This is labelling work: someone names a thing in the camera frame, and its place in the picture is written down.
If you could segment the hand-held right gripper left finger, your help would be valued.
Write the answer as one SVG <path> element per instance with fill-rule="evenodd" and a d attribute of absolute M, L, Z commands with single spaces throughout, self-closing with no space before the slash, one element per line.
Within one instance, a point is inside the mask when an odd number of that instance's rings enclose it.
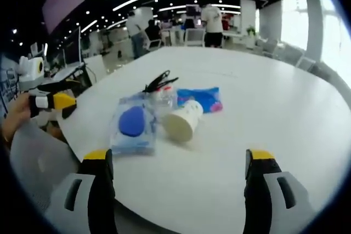
<path fill-rule="evenodd" d="M 118 233 L 112 151 L 84 156 L 77 173 L 53 191 L 45 216 L 59 233 Z"/>

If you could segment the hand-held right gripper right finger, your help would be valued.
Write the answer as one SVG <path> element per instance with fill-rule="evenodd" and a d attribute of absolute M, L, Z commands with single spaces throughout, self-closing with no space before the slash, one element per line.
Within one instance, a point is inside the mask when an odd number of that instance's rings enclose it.
<path fill-rule="evenodd" d="M 307 189 L 264 150 L 246 150 L 243 233 L 299 233 L 315 215 Z"/>

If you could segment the person's left hand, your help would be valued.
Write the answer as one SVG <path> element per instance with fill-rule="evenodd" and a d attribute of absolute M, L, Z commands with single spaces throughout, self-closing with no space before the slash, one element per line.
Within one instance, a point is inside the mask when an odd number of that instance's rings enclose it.
<path fill-rule="evenodd" d="M 30 94 L 22 93 L 12 102 L 8 114 L 1 124 L 1 134 L 3 139 L 10 143 L 17 129 L 31 118 Z"/>

